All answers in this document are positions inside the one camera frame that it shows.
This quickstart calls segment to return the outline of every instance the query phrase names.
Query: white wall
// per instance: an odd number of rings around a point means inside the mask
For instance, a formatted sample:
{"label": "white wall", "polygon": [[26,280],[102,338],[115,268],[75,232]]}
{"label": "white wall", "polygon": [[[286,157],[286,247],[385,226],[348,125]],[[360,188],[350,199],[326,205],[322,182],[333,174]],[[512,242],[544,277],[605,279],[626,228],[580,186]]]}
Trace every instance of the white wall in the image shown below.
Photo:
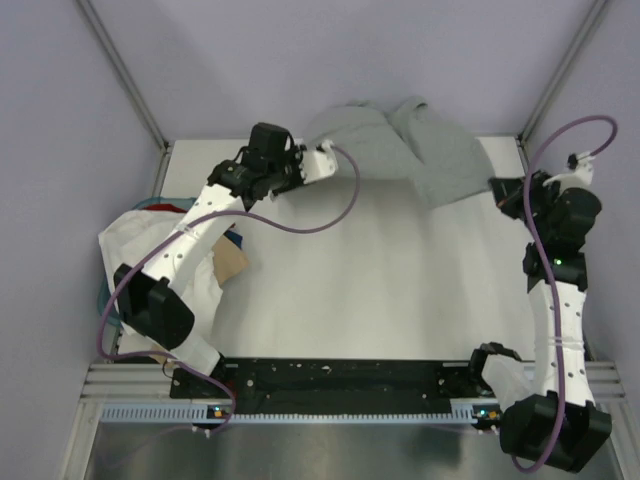
{"label": "white wall", "polygon": [[[603,211],[586,245],[589,294],[585,328],[598,353],[618,365],[640,417],[640,3],[617,0],[545,118],[532,143],[574,118],[607,113],[620,122],[618,139],[596,163],[593,190]],[[552,145],[546,165],[593,149],[606,124],[579,127]]]}
{"label": "white wall", "polygon": [[171,139],[300,134],[329,106],[412,94],[478,133],[519,132],[586,0],[93,0]]}
{"label": "white wall", "polygon": [[50,479],[95,357],[97,233],[158,154],[70,0],[0,3],[0,476]]}

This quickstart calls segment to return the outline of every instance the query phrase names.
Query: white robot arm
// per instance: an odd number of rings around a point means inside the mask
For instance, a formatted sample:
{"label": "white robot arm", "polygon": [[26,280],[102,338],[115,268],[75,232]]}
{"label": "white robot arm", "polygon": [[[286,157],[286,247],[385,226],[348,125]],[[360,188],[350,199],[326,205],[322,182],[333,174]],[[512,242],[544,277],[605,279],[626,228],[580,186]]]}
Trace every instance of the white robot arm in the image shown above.
{"label": "white robot arm", "polygon": [[[269,194],[323,180],[338,170],[331,142],[307,149],[295,145],[287,130],[265,123],[254,126],[248,146],[237,158],[239,163],[225,160],[216,166],[193,207],[170,234],[182,231],[183,235],[148,262],[119,299],[127,325],[206,375],[211,375],[221,355],[192,328],[193,314],[180,296],[235,218],[220,216],[193,228],[188,225],[212,212],[248,211]],[[120,266],[116,284],[128,271],[127,265]]]}
{"label": "white robot arm", "polygon": [[[505,453],[539,459],[551,437],[558,399],[564,394],[562,430],[546,463],[569,471],[579,471],[611,433],[611,418],[596,409],[589,388],[582,333],[587,269],[580,250],[602,209],[598,198],[587,190],[593,177],[592,160],[588,153],[573,155],[569,172],[551,177],[538,171],[532,177],[532,216],[559,297],[554,304],[538,250],[529,244],[523,270],[535,320],[533,381],[525,376],[518,354],[500,344],[482,345],[470,362],[472,377],[481,388],[493,391],[500,404],[500,445]],[[524,220],[523,180],[493,178],[490,183],[500,210]],[[556,337],[556,308],[560,309],[561,338]],[[564,360],[562,390],[558,347]]]}

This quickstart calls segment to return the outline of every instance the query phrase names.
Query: gray garment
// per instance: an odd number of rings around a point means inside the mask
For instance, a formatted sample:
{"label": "gray garment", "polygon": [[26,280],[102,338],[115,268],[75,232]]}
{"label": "gray garment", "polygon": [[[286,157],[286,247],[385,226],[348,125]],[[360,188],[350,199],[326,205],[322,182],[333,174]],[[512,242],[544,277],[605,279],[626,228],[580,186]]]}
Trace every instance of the gray garment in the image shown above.
{"label": "gray garment", "polygon": [[[325,138],[343,147],[358,162],[362,178],[410,178],[420,161],[389,125],[386,117],[368,106],[334,107],[316,116],[302,137],[309,147]],[[337,154],[338,176],[353,177],[349,162]]]}
{"label": "gray garment", "polygon": [[[487,190],[493,169],[482,145],[461,127],[425,115],[423,104],[412,97],[391,123],[371,106],[330,108],[311,121],[303,138],[309,146],[333,140],[358,162],[364,179],[411,180],[431,208]],[[353,177],[339,154],[338,166],[338,176]]]}
{"label": "gray garment", "polygon": [[432,205],[446,205],[489,190],[495,173],[482,144],[460,125],[444,120],[422,97],[411,97],[389,123],[424,164],[416,179]]}

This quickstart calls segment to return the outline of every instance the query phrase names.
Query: purple cable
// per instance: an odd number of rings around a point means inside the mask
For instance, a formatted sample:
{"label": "purple cable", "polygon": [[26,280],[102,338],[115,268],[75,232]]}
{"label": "purple cable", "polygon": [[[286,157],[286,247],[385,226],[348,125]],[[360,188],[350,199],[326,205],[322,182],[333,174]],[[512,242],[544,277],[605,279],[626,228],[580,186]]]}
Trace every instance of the purple cable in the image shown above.
{"label": "purple cable", "polygon": [[[358,164],[356,163],[356,161],[346,151],[344,151],[342,148],[337,147],[335,145],[332,148],[334,150],[338,151],[339,153],[341,153],[349,161],[349,163],[353,167],[353,172],[354,172],[355,178],[356,178],[356,185],[355,185],[355,188],[353,190],[353,196],[351,197],[351,201],[349,202],[347,207],[344,209],[344,211],[340,215],[338,215],[338,217],[336,217],[334,220],[330,221],[329,223],[327,223],[325,225],[321,225],[320,227],[314,227],[314,228],[292,228],[292,227],[287,227],[285,225],[281,225],[281,224],[279,224],[277,222],[274,222],[273,220],[269,220],[268,218],[262,217],[260,215],[256,215],[255,213],[245,212],[245,211],[242,211],[242,210],[227,210],[227,211],[223,211],[223,212],[212,212],[212,213],[209,213],[207,215],[203,215],[202,217],[197,218],[196,220],[191,222],[188,226],[190,228],[193,228],[196,225],[201,224],[202,222],[206,222],[207,220],[212,220],[212,219],[217,218],[217,217],[239,216],[239,217],[252,218],[252,219],[257,220],[259,222],[266,223],[267,225],[270,225],[270,226],[272,226],[274,228],[277,228],[279,230],[283,230],[283,231],[289,232],[289,233],[297,233],[297,234],[301,234],[301,235],[306,235],[306,234],[310,234],[310,233],[318,233],[318,232],[321,232],[323,230],[327,230],[327,229],[333,227],[334,225],[339,223],[344,217],[346,217],[349,214],[349,212],[351,212],[351,210],[353,209],[353,206],[356,203],[356,200],[358,199],[358,195],[360,195],[360,169],[358,168]],[[155,247],[153,250],[151,250],[142,260],[140,260],[131,270],[129,270],[127,272],[127,274],[122,278],[120,283],[118,283],[118,285],[116,285],[116,288],[114,289],[113,294],[111,295],[111,297],[109,297],[109,300],[107,301],[105,309],[102,312],[102,315],[100,317],[100,326],[98,327],[98,336],[96,337],[96,349],[98,350],[98,354],[102,358],[105,358],[107,360],[115,361],[115,360],[124,360],[126,358],[133,358],[133,357],[146,357],[146,356],[150,356],[150,355],[158,355],[158,356],[162,356],[162,357],[166,357],[166,358],[170,358],[170,359],[175,359],[175,357],[169,352],[154,351],[154,350],[146,350],[146,351],[140,351],[140,352],[131,352],[131,353],[113,355],[113,354],[105,352],[104,348],[102,347],[102,344],[104,342],[104,329],[105,329],[105,326],[107,325],[107,320],[109,318],[109,313],[111,312],[111,309],[115,306],[116,300],[118,299],[118,297],[122,293],[122,290],[124,290],[124,287],[127,286],[127,284],[131,281],[131,278],[137,272],[142,270],[144,265],[149,260],[151,260],[153,257],[155,257],[159,252],[164,250],[168,245],[170,245],[172,242],[174,242],[182,234],[183,233],[181,231],[178,231],[178,232],[173,233],[169,237],[167,237],[165,240],[163,240],[157,247]],[[209,377],[208,375],[204,375],[203,373],[200,373],[197,370],[194,370],[193,368],[191,368],[190,366],[184,364],[183,362],[176,361],[175,363],[177,365],[179,365],[181,368],[183,368],[184,370],[186,370],[187,372],[191,373],[192,375],[195,375],[198,378],[201,378],[201,379],[203,379],[203,380],[205,380],[205,381],[207,381],[209,383],[212,383],[213,385],[215,385],[216,387],[221,389],[226,395],[229,396],[229,398],[231,399],[231,412],[229,413],[229,415],[227,415],[227,418],[225,418],[225,420],[220,424],[220,426],[218,428],[216,428],[215,430],[213,430],[213,432],[217,433],[220,430],[223,430],[224,428],[226,428],[226,426],[229,424],[229,421],[231,420],[231,417],[233,416],[233,413],[236,410],[236,399],[235,399],[235,397],[233,395],[233,392],[231,392],[231,390],[229,390],[229,388],[227,388],[227,386],[224,385],[223,383],[219,382],[218,380],[216,380],[214,378]],[[177,428],[177,427],[174,426],[174,427],[168,428],[166,430],[163,430],[163,431],[157,433],[156,435],[153,435],[152,437],[147,439],[145,442],[143,442],[141,445],[136,447],[135,450],[131,454],[127,455],[126,457],[124,457],[123,459],[121,459],[121,460],[119,460],[117,462],[112,463],[111,464],[111,465],[113,465],[112,468],[116,468],[116,467],[120,466],[123,462],[125,462],[126,460],[131,458],[131,456],[133,454],[135,454],[139,449],[141,449],[144,446],[148,445],[149,443],[151,443],[156,438],[158,438],[158,437],[160,437],[162,435],[165,435],[166,433],[170,433],[170,432],[173,432],[173,431],[176,431],[176,430],[182,430],[182,429],[187,428],[187,427],[184,427],[184,426],[180,426],[180,427],[182,427],[182,428]]]}
{"label": "purple cable", "polygon": [[[551,143],[558,138],[560,135],[565,133],[567,130],[571,130],[573,127],[581,125],[583,123],[595,122],[595,121],[604,121],[611,125],[611,135],[606,142],[600,145],[598,148],[591,152],[591,155],[596,156],[600,152],[602,152],[605,148],[611,145],[611,142],[616,138],[618,134],[618,122],[613,117],[608,115],[589,115],[587,117],[578,118],[573,122],[569,122],[563,127],[560,127],[556,130],[549,138],[547,138],[540,148],[536,151],[536,153],[531,158],[531,163],[529,164],[529,169],[527,170],[527,174],[524,179],[524,214],[527,220],[527,226],[531,231],[531,235],[533,236],[533,241],[536,244],[536,249],[538,250],[538,254],[540,255],[540,261],[542,262],[542,266],[544,268],[545,275],[547,280],[549,281],[549,286],[551,287],[551,296],[553,297],[553,317],[555,324],[555,336],[556,338],[562,338],[562,322],[560,317],[560,297],[558,295],[558,286],[556,285],[555,278],[553,277],[553,271],[551,270],[551,264],[549,263],[549,257],[544,250],[544,246],[542,244],[542,240],[540,239],[540,235],[538,234],[538,230],[536,229],[536,224],[533,220],[533,213],[531,212],[531,179],[533,174],[535,173],[536,167],[542,158],[542,154],[544,151],[551,145]],[[551,436],[549,437],[549,442],[545,447],[542,455],[536,462],[529,466],[523,467],[518,463],[518,459],[513,456],[513,464],[516,468],[523,473],[533,473],[538,471],[545,462],[551,456],[553,449],[558,441],[558,437],[560,436],[560,431],[562,430],[562,423],[564,421],[564,413],[566,407],[566,392],[565,392],[565,378],[564,378],[564,354],[562,351],[562,342],[556,346],[556,356],[558,357],[558,411],[556,412],[556,419],[553,423],[553,429],[551,430]]]}

